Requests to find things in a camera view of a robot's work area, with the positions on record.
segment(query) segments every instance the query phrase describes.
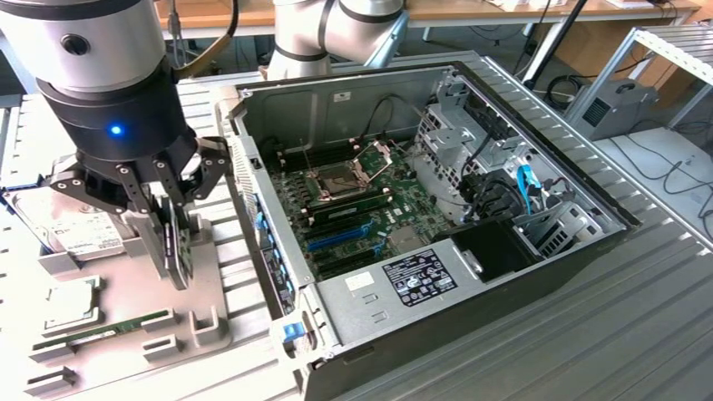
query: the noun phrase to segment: hard drive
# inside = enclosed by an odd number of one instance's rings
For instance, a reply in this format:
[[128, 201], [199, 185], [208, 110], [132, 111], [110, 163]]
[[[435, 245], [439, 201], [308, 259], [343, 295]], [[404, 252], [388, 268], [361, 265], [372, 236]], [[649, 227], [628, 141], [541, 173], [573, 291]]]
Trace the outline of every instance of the hard drive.
[[67, 251], [78, 261], [123, 253], [123, 241], [138, 236], [118, 216], [50, 186], [6, 192], [4, 200], [47, 250]]

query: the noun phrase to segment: white sticker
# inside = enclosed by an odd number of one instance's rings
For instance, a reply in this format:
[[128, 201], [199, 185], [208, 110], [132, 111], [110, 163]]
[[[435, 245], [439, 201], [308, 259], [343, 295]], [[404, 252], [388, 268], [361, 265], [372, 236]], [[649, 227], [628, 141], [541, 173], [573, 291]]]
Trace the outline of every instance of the white sticker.
[[368, 285], [373, 284], [375, 279], [371, 276], [369, 272], [364, 272], [357, 274], [356, 276], [345, 278], [344, 282], [347, 283], [349, 291], [356, 291], [359, 288], [367, 287]]
[[71, 220], [55, 221], [51, 231], [74, 256], [122, 246], [122, 235], [107, 213], [74, 215]]
[[335, 103], [345, 102], [349, 99], [352, 99], [352, 92], [340, 92], [339, 94], [335, 94]]

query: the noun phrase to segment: blue pcie slot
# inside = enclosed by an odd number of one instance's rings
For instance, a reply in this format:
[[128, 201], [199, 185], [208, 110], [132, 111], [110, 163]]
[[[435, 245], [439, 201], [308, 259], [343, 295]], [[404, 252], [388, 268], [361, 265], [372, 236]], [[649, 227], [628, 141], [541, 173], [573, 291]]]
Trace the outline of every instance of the blue pcie slot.
[[336, 234], [335, 236], [329, 236], [327, 238], [323, 238], [321, 240], [313, 241], [308, 244], [308, 252], [316, 251], [317, 249], [323, 249], [327, 246], [339, 245], [343, 242], [357, 240], [360, 238], [364, 238], [369, 235], [369, 228], [373, 224], [373, 220], [369, 221], [367, 224], [364, 224], [361, 227], [355, 228], [353, 230], [341, 232]]

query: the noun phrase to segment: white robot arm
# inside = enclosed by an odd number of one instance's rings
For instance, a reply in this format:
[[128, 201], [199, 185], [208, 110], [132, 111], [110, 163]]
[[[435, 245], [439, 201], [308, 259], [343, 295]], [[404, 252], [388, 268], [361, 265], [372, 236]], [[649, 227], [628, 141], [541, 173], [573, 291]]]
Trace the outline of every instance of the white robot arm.
[[404, 39], [404, 0], [275, 0], [268, 79], [329, 74], [329, 54], [381, 68]]

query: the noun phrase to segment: ram module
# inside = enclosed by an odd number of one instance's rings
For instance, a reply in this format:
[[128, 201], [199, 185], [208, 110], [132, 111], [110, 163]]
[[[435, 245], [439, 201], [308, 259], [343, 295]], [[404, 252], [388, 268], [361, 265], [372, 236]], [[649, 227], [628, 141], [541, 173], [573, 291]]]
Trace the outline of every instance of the ram module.
[[349, 199], [333, 201], [323, 206], [308, 208], [308, 219], [311, 226], [347, 219], [352, 216], [376, 211], [389, 205], [393, 195], [388, 188], [375, 190]]

